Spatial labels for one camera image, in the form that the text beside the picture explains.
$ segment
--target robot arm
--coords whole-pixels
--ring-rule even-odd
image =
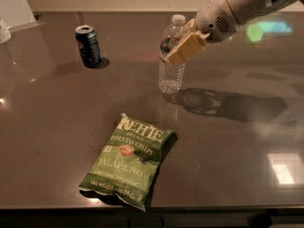
[[[167,55],[177,65],[204,50],[205,43],[217,43],[229,38],[248,21],[277,10],[297,0],[210,0],[190,23],[189,34]]]

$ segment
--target black can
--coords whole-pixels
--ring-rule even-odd
[[[75,31],[84,65],[86,67],[96,67],[102,61],[102,57],[94,27],[83,25],[77,27]]]

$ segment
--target green chip bag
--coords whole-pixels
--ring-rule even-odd
[[[172,133],[122,114],[80,190],[116,195],[145,211],[144,202],[162,160],[161,147]]]

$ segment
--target gray tabletop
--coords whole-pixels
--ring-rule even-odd
[[[175,97],[158,88],[171,13],[39,15],[0,46],[1,209],[110,207],[78,185],[122,113],[177,132],[148,206],[303,207],[304,13],[207,45]],[[81,24],[96,29],[108,66],[83,66]]]

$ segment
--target white bottle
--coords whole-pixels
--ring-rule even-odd
[[[10,31],[8,30],[6,23],[4,23],[3,19],[0,16],[0,44],[6,43],[10,40],[10,38]]]
[[[186,33],[187,28],[184,23],[185,17],[183,15],[173,15],[172,23],[164,30],[161,38],[159,86],[162,93],[174,94],[181,88],[186,63],[175,66],[166,63],[164,58]]]

